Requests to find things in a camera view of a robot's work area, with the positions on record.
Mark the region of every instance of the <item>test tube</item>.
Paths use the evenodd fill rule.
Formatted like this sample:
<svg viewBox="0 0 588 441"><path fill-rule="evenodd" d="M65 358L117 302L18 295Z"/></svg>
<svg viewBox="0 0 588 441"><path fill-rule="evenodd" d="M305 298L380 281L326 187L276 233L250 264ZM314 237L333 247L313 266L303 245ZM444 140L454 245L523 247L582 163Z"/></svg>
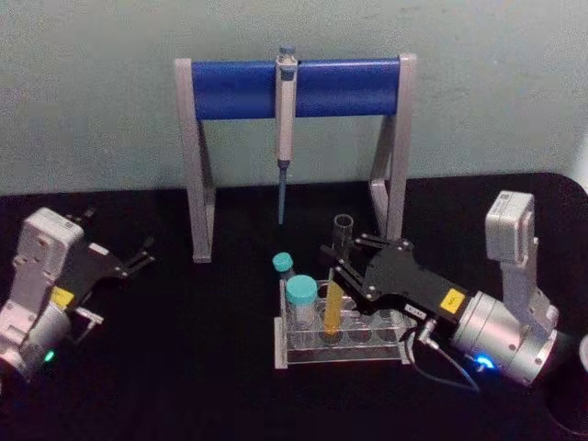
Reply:
<svg viewBox="0 0 588 441"><path fill-rule="evenodd" d="M333 250L337 258L348 260L353 233L353 218L348 214L337 214L333 221Z"/></svg>
<svg viewBox="0 0 588 441"><path fill-rule="evenodd" d="M293 269L294 261L289 253L276 254L272 259L272 264L274 264L274 268L285 282L288 282L291 277L296 276Z"/></svg>
<svg viewBox="0 0 588 441"><path fill-rule="evenodd" d="M316 311L314 301L319 286L310 276L297 275L286 283L286 298L293 311L293 318L298 329L310 329L314 323Z"/></svg>

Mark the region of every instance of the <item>cable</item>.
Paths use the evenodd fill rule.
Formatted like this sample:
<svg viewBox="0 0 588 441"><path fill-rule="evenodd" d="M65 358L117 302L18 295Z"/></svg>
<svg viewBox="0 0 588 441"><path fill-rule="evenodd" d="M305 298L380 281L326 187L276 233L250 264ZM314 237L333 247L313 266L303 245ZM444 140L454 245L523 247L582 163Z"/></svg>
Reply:
<svg viewBox="0 0 588 441"><path fill-rule="evenodd" d="M436 351L439 354L441 354L446 360L448 360L459 371L459 373L468 381L469 384L459 383L457 381L452 381L450 379L441 379L439 377L435 377L434 375L431 375L428 372L425 372L424 370L420 369L416 364L416 360L414 359L414 353L413 353L413 343L414 343L414 336L415 335L416 335L416 330L411 331L411 333L409 334L407 345L406 345L406 349L407 349L406 352L408 353L408 357L411 359L411 362L413 363L414 369L419 374L421 374L423 377L425 377L427 379L430 379L430 380L435 381L437 383L445 384L447 386L453 386L455 388L460 388L463 390L471 390L473 392L480 392L480 387L478 386L476 381L474 381L474 379L469 375L469 373L466 371L466 369L464 369L462 366L460 366L456 360L454 360L447 352L445 352L440 347L437 348Z"/></svg>

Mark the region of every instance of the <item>black table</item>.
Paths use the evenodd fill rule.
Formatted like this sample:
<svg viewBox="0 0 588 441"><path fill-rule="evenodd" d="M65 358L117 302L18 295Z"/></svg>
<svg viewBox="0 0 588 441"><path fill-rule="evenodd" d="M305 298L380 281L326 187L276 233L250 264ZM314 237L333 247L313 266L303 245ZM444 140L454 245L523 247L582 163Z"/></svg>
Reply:
<svg viewBox="0 0 588 441"><path fill-rule="evenodd" d="M588 197L560 175L408 182L404 236L417 259L459 285L502 295L485 257L484 217L501 189L536 196L538 282L564 332L588 332ZM277 275L289 251L299 273L322 277L319 245L335 214L374 232L365 183L288 187L276 225L274 187L218 191L213 263L191 262L186 193L121 191L0 198L0 289L6 297L21 221L41 206L98 208L86 235L120 257L153 236L157 262L87 305L106 319L78 348L60 346L0 421L0 439L565 439L541 390L485 373L483 393L438 385L399 363L356 362L275 371ZM452 371L435 356L424 366Z"/></svg>

